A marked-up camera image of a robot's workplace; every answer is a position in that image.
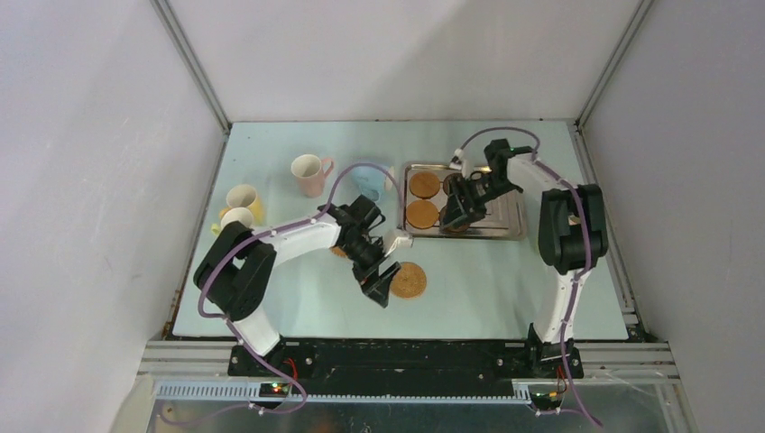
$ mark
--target metal tray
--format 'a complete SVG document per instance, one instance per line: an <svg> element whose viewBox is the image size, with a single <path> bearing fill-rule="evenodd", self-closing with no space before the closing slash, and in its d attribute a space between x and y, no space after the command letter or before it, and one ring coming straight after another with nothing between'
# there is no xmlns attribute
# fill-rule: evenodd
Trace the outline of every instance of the metal tray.
<svg viewBox="0 0 765 433"><path fill-rule="evenodd" d="M489 172L488 167L476 167L474 170ZM447 165L432 163L411 163L404 166L404 201L406 207L421 198L414 196L409 191L410 179L421 171L430 171L441 180L441 188L438 194L429 198L429 201L440 210L447 204L447 193L443 189L444 178L458 170L450 169ZM411 233L413 237L439 237L454 239L504 239L520 241L526 237L526 207L523 205L523 195L518 191L505 194L486 204L486 218L470 225L470 228L461 233L443 232L438 222L431 228L420 229L413 227L407 222L406 207L401 212L401 227Z"/></svg>

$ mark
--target cable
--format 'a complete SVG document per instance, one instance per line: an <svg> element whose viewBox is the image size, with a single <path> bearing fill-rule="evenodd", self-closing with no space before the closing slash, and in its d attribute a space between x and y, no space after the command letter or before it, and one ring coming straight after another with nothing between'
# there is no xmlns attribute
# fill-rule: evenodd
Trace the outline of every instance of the cable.
<svg viewBox="0 0 765 433"><path fill-rule="evenodd" d="M295 361L292 360L292 358L287 358L283 361L284 364L289 365L292 367L292 379L298 380L298 366L295 365Z"/></svg>
<svg viewBox="0 0 765 433"><path fill-rule="evenodd" d="M542 145L542 141L532 131L529 131L528 129L523 129L523 128L516 128L515 126L495 126L493 128L482 129L481 131L478 131L477 133L471 135L467 140L465 140L464 143L462 143L461 146L459 146L459 148L464 150L465 147L467 147L467 145L470 142L472 142L475 137L477 137L478 135L483 135L483 134L486 134L486 133L490 133L492 131L514 131L516 133L522 133L522 134L526 134L526 135L530 136L531 138L534 139L534 142L535 142L534 150L533 150L533 152L531 152L531 157L532 157L532 159L536 159L537 151L539 150L539 147Z"/></svg>
<svg viewBox="0 0 765 433"><path fill-rule="evenodd" d="M563 395L568 391L568 381L566 380L566 373L563 372L563 369L560 368L560 365L558 366L558 369L556 370L556 376L558 377L558 383L555 385L555 391L558 393L558 395ZM563 379L563 391L560 390L560 380Z"/></svg>
<svg viewBox="0 0 765 433"><path fill-rule="evenodd" d="M300 404L298 404L294 408L289 408L287 410L274 410L274 409L267 409L267 408L258 406L258 405L256 405L255 403L252 403L252 402L249 402L249 403L237 403L237 404L232 404L230 406L226 406L226 407L224 407L221 410L213 412L213 413L211 413L209 415L206 415L206 416L204 416L202 418L199 418L199 419L193 419L191 421L172 421L172 420L169 420L169 419L167 419L164 416L164 413L161 410L160 411L160 418L162 419L162 421L164 421L165 423L170 424L172 426L190 427L190 426L195 426L195 425L197 425L197 424L199 424L201 422L204 422L204 421L206 421L208 419L211 419L211 418L213 418L213 417L215 417L215 416L217 416L217 415L219 415L221 413L227 412L229 410L234 410L234 409L243 409L243 408L258 409L261 414L263 414L263 413L287 414L287 413L292 413L292 412L294 412L296 410L299 410L303 406L305 406L305 404L306 404L306 402L308 400L308 394L306 393L306 390L302 387L302 385L300 385L300 383L297 380L295 380L294 378L289 377L287 374L282 373L279 369L277 369L277 368L271 366L270 364L268 364L268 362L266 362L261 356L259 356L254 351L254 349L249 344L246 343L246 341L244 340L244 337L242 336L242 334L239 333L239 331L234 327L234 324L231 322L231 320L225 314L208 313L208 312L206 312L205 311L205 299L207 299L207 294L210 292L210 288L212 287L213 281L217 278L217 276L220 274L220 272L223 271L223 268L226 267L226 265L229 262L231 262L234 259L234 257L239 252L241 252L243 249L245 249L248 245L254 243L258 239L261 239L261 238L263 238L263 237L265 237L267 235L271 235L274 232L280 233L280 232L284 232L284 231L287 231L287 230L293 230L295 228L298 228L298 227L310 224L311 220L313 220L313 219L319 219L322 216L324 216L328 212L329 207L332 205L332 198L335 196L335 192L337 190L337 186L340 184L340 180L342 178L344 178L344 176L346 174L348 174L352 169L354 169L356 167L370 167L370 168L373 168L373 169L376 169L376 170L382 172L385 176L387 176L388 179L391 180L391 183L393 184L393 186L396 188L396 193L397 193L398 198L399 198L400 206L403 206L403 204L404 204L404 197L403 197L403 193L401 192L401 189L399 188L399 184L396 181L396 179L394 179L393 176L384 167L378 166L377 164L372 164L370 162L357 162L357 163L351 164L345 170L340 172L340 174L337 175L337 179L335 179L335 183L332 185L332 189L329 191L329 198L327 199L326 205L315 216L308 217L306 219L303 219L303 220L300 220L300 221L297 221L297 222L294 222L294 223L286 224L284 226L279 226L279 227L276 227L276 228L273 228L273 229L265 230L265 231L262 231L260 233L256 233L256 234L252 235L251 237L248 237L247 239L245 239L241 243L239 243L234 248L232 248L231 251L229 251L228 254L226 254L226 256L224 256L224 258L216 265L216 267L213 269L213 271L210 273L210 275L205 280L205 283L202 285L201 293L199 294L199 300L197 302L197 312L199 313L199 315L201 317L203 317L203 318L222 318L226 322L226 326L228 327L228 329L231 330L232 334L234 334L234 337L236 338L236 340L241 342L241 344L244 347L244 349L247 350L247 352L255 359L255 361L257 361L260 365L265 367L268 371L278 375L282 379L287 380L287 382L289 382L290 385L293 385L296 388L298 388L298 390L300 391L300 395L302 397L302 399L300 401Z"/></svg>
<svg viewBox="0 0 765 433"><path fill-rule="evenodd" d="M529 408L532 412L534 412L537 417L542 415L560 415L561 413L575 413L576 415L581 415L581 416L585 415L584 413L582 413L581 410L576 410L576 409L558 408L553 410L540 410L539 408L537 408L537 406L534 405L534 403L526 407Z"/></svg>
<svg viewBox="0 0 765 433"><path fill-rule="evenodd" d="M550 167L545 165L542 161L539 160L539 147L541 146L541 141L539 137L533 133L532 131L523 129L523 128L516 128L514 126L497 126L494 128L486 128L481 131L478 131L477 133L471 135L467 140L465 140L464 143L459 147L459 149L464 150L467 145L473 141L473 139L481 134L489 133L491 131L515 131L518 133L523 133L526 135L529 135L531 138L534 139L536 142L534 149L531 153L531 162L534 163L536 166L538 166L540 169L542 169L544 172L546 172L551 178L555 180L555 182L559 183L560 185L564 186L566 189L571 191L571 195L574 199L574 203L576 205L576 212L579 214L580 219L580 226L582 227L582 237L585 241L585 267L580 272L577 272L574 275L574 280L572 283L572 290L571 290L571 296L568 299L568 305L566 307L566 314L563 317L563 320L561 320L561 327L560 327L560 354L562 356L562 360L566 360L567 354L566 354L566 327L568 325L568 322L571 319L571 315L574 313L574 305L576 301L576 294L579 292L579 280L582 278L583 275L588 273L592 269L593 265L593 257L592 257L592 251L590 250L590 238L588 236L589 229L587 228L587 221L585 218L585 207L582 204L582 199L579 197L579 194L576 193L576 188L569 183L567 180L563 179L560 175L558 175L554 170L552 170ZM603 423L594 417L590 412L587 410L584 402L582 401L582 398L579 396L579 391L576 390L576 386L574 385L574 378L571 375L571 369L568 368L568 363L563 362L563 369L566 372L566 378L568 379L568 383L570 384L571 392L574 394L574 398L576 399L576 403L579 406L579 410L560 410L560 411L566 411L574 413L579 413L585 418L587 418L594 426L597 426L599 428L603 428Z"/></svg>

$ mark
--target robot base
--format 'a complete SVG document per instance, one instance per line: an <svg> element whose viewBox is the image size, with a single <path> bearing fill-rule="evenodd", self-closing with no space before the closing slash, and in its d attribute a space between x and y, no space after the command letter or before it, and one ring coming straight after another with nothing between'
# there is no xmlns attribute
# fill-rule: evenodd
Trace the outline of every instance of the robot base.
<svg viewBox="0 0 765 433"><path fill-rule="evenodd" d="M584 377L578 351L568 346L573 377ZM311 394L501 397L513 395L512 379L555 379L556 350L523 340L283 338L265 359L287 375L294 363ZM228 375L273 376L240 345L232 349Z"/></svg>

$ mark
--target white wall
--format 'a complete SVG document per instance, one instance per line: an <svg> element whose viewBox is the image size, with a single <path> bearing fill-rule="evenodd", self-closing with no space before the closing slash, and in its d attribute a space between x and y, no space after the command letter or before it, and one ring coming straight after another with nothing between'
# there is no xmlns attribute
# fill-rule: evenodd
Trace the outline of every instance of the white wall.
<svg viewBox="0 0 765 433"><path fill-rule="evenodd" d="M148 0L0 3L0 419L108 431L221 135Z"/></svg>
<svg viewBox="0 0 765 433"><path fill-rule="evenodd" d="M762 431L765 3L657 2L585 136L702 431Z"/></svg>
<svg viewBox="0 0 765 433"><path fill-rule="evenodd" d="M638 0L176 0L245 120L576 117Z"/></svg>

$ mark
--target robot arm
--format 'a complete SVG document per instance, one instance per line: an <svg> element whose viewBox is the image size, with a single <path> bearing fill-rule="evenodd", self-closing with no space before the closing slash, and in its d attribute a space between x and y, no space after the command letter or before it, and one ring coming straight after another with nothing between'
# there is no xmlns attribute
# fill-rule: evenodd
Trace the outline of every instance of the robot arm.
<svg viewBox="0 0 765 433"><path fill-rule="evenodd" d="M264 355L281 339L261 306L272 269L305 253L339 246L353 262L353 274L362 293L385 308L391 280L401 265L393 263L383 273L379 269L397 247L411 246L411 236L393 230L372 240L370 230L384 221L380 209L369 198L360 196L350 206L330 205L326 214L311 219L309 224L287 224L285 227L294 227L270 230L236 256L244 260L241 268L233 263L226 265L210 286L207 298L226 314L246 343L258 355ZM226 226L194 273L194 283L201 288L226 254L252 235L241 224Z"/></svg>
<svg viewBox="0 0 765 433"><path fill-rule="evenodd" d="M591 269L608 250L603 195L597 185L579 186L576 194L585 211L584 216L579 216L571 191L558 189L558 181L531 158L530 147L512 149L507 140L494 140L486 146L484 155L491 172L476 173L479 176L468 179L450 179L447 212L441 226L461 226L483 219L486 202L513 190L524 192L527 212L532 216L539 215L538 220L530 218L530 234L537 235L539 254L556 274L555 286L545 289L542 305L531 324L529 339L538 340L543 345L558 345L574 292L575 276L585 268L587 251L579 225L581 217L588 223ZM563 330L565 341L573 336L573 317L581 287L590 272L581 274L576 282L579 289ZM560 356L556 351L550 353Z"/></svg>

